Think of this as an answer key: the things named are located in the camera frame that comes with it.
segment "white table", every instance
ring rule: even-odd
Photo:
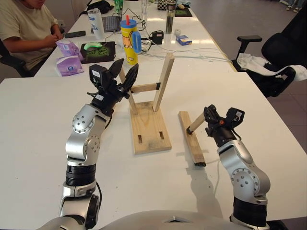
[[[148,66],[149,73],[154,66]],[[205,124],[196,130],[208,165],[196,168],[178,118],[195,119],[204,106],[246,112],[236,128],[255,163],[271,180],[268,220],[307,215],[307,157],[289,129],[245,73],[174,69],[161,103],[172,142],[169,151],[134,156],[129,103],[117,104],[102,135],[96,178],[103,190],[98,229],[125,215],[155,209],[198,211],[228,219],[233,189],[220,165],[217,183],[216,145]],[[158,80],[148,74],[140,78]],[[0,84],[0,228],[35,229],[57,216],[65,180],[65,142],[71,119],[95,92],[88,78],[7,79]],[[153,92],[135,99],[151,100]]]
[[[124,10],[126,8],[132,9],[137,15],[141,15],[141,1],[125,1],[124,2]],[[193,17],[175,17],[173,30],[175,28],[179,28],[182,32],[182,35],[187,35],[189,38],[193,39],[193,42],[189,46],[181,46],[178,44],[175,39],[176,37],[172,35],[166,35],[164,39],[163,47],[170,50],[191,50],[198,48],[207,48],[198,51],[198,54],[202,54],[204,56],[212,56],[218,58],[225,58],[217,45],[214,43],[209,33],[204,29],[202,24],[199,22],[195,14],[192,10],[190,10]],[[114,10],[104,14],[104,16],[110,16]],[[148,17],[147,17],[147,31],[151,33],[156,30],[165,30],[166,25],[166,12],[158,11],[156,4],[151,4],[148,7]],[[85,30],[86,36],[71,38],[70,40],[74,42],[78,47],[81,47],[82,44],[96,40],[94,34],[91,34],[91,25],[87,15],[81,15],[81,17],[77,20],[75,25],[71,28],[70,32]],[[122,48],[122,37],[120,34],[114,34],[107,39],[107,41],[115,41],[116,42],[116,56],[117,58],[125,58],[125,53]],[[149,53],[155,55],[165,56],[167,51],[162,50],[159,47],[152,46]],[[195,53],[184,52],[184,53],[176,53],[175,56],[197,56]],[[58,48],[51,54],[49,59],[45,62],[40,71],[35,75],[35,77],[58,77],[59,73],[56,73],[56,59],[62,57],[62,53]],[[139,55],[139,64],[140,64],[140,75],[147,74],[147,70],[142,68],[146,63],[150,63],[151,65],[155,65],[157,68],[154,69],[154,74],[159,75],[163,60],[161,58],[156,57],[146,57],[144,55]],[[105,67],[109,67],[112,62],[104,62],[99,63]],[[84,73],[78,74],[79,76],[88,77],[88,67],[92,64],[84,64],[83,69]],[[128,64],[124,65],[125,71],[130,68]],[[232,65],[229,62],[225,61],[207,61],[200,59],[191,59],[191,58],[178,58],[174,68],[190,68],[190,69],[201,69],[202,71],[219,71],[223,72],[233,72]]]

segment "small blue box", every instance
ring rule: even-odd
[[[182,46],[186,46],[186,45],[191,45],[192,44],[192,40],[189,39],[185,35],[176,36],[176,41],[178,41],[179,44],[181,44]]]

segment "black bag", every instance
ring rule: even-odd
[[[90,4],[87,6],[87,10],[86,11],[83,11],[80,13],[80,15],[82,14],[87,14],[87,11],[89,10],[92,10],[94,8],[98,8],[100,10],[100,12],[103,14],[103,13],[108,13],[111,9],[114,8],[114,6],[111,6],[107,1],[105,0],[102,0],[102,1],[98,1],[98,2],[95,2],[93,4]]]

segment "office chair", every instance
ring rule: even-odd
[[[63,28],[60,28],[61,33],[63,34],[65,32],[65,30]],[[5,47],[5,45],[3,44],[3,42],[0,40],[0,55],[2,56],[0,58],[0,63],[13,67],[15,70],[17,70],[17,72],[19,73],[19,75],[22,78],[30,78],[30,77],[34,77],[31,75],[31,73],[29,71],[27,71],[24,68],[25,65],[25,61],[17,58],[17,57],[13,57],[9,51],[7,50],[7,48]]]
[[[271,36],[263,45],[261,52],[263,56],[271,63],[265,64],[265,68],[277,72],[283,67],[289,65],[302,65],[307,68],[307,36],[306,36],[306,5],[293,18],[281,33]],[[240,53],[244,53],[250,42],[260,42],[262,38],[258,35],[239,36],[241,42],[238,58]],[[250,70],[242,70],[237,61],[232,60],[237,71],[246,71],[254,83],[258,86],[265,97],[276,97],[282,93],[293,81],[295,70],[287,67],[282,73],[284,78],[275,76],[262,76]]]

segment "smartphone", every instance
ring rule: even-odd
[[[65,34],[65,37],[66,38],[72,38],[72,37],[81,37],[81,36],[85,36],[85,35],[86,35],[85,30],[82,30],[82,31],[67,33],[67,34]]]

